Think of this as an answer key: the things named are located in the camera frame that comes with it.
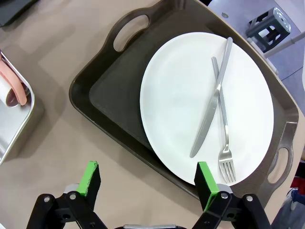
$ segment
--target gray stool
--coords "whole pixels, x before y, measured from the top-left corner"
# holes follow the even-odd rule
[[[264,47],[263,52],[274,48],[290,34],[291,26],[276,7],[249,22],[250,28],[246,31],[247,37],[255,37]],[[259,33],[268,30],[265,36]]]

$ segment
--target fork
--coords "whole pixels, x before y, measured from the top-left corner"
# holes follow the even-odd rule
[[[212,57],[212,63],[213,63],[214,74],[217,79],[219,74],[219,68],[216,57]],[[232,153],[229,149],[229,127],[227,121],[227,113],[224,105],[224,94],[222,88],[220,88],[218,99],[220,101],[221,111],[223,113],[224,141],[225,141],[224,149],[220,151],[218,156],[218,164],[226,183],[232,183],[236,181],[236,176],[235,176],[234,164],[232,159]]]

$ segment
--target gray floor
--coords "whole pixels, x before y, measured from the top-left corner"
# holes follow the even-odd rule
[[[222,13],[226,13],[229,17],[222,18],[245,38],[245,31],[249,28],[248,22],[272,7],[278,7],[291,24],[291,34],[283,42],[300,34],[299,29],[274,0],[213,0],[209,4],[209,8],[219,16],[222,17]],[[304,47],[305,39],[302,39],[271,56],[269,60],[278,69],[279,78],[305,114],[305,91],[302,84]]]

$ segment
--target metal tray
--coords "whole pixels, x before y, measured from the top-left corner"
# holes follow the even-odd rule
[[[137,32],[123,51],[117,52],[113,42],[118,33],[141,15],[148,17],[149,25]],[[236,31],[199,1],[162,0],[122,17],[111,29],[102,49],[73,80],[70,101],[75,109],[141,161],[198,198],[195,187],[170,172],[153,152],[142,127],[139,108],[142,77],[154,53],[171,38],[193,31],[212,32],[225,38],[231,36],[252,57],[267,81],[275,116],[272,140],[256,171],[232,186],[238,196],[257,194],[265,206],[291,169],[298,110],[264,60]],[[280,179],[271,184],[267,177],[275,167],[277,153],[282,147],[288,150],[287,166]]]
[[[20,151],[31,132],[37,126],[43,114],[42,102],[25,78],[1,52],[3,61],[15,72],[30,91],[24,106],[6,107],[0,102],[0,165],[5,160],[13,159]]]

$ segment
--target fork handle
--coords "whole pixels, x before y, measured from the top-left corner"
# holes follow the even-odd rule
[[[213,63],[213,69],[214,69],[214,74],[215,74],[215,78],[217,81],[218,75],[219,75],[219,68],[218,68],[218,64],[217,64],[217,59],[216,57],[212,57],[212,63]],[[220,103],[220,107],[221,107],[221,111],[223,114],[223,120],[224,120],[224,141],[225,141],[225,146],[228,147],[229,146],[229,126],[228,126],[228,120],[227,120],[227,112],[225,110],[225,103],[224,103],[224,93],[223,93],[223,87],[220,87],[219,90],[219,103]]]

